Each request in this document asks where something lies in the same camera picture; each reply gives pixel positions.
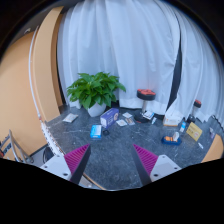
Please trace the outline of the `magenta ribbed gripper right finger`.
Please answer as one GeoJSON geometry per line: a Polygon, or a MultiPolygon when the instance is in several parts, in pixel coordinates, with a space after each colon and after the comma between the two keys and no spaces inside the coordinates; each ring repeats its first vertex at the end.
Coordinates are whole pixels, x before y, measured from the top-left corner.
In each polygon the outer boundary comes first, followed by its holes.
{"type": "Polygon", "coordinates": [[[132,157],[143,186],[180,170],[180,167],[166,155],[155,155],[136,144],[132,157]]]}

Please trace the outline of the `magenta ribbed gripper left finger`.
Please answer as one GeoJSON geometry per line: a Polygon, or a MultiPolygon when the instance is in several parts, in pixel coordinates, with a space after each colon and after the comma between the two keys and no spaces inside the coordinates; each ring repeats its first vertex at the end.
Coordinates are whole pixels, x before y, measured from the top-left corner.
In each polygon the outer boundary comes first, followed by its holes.
{"type": "Polygon", "coordinates": [[[55,155],[41,169],[72,183],[79,184],[91,154],[91,146],[83,145],[65,155],[55,155]]]}

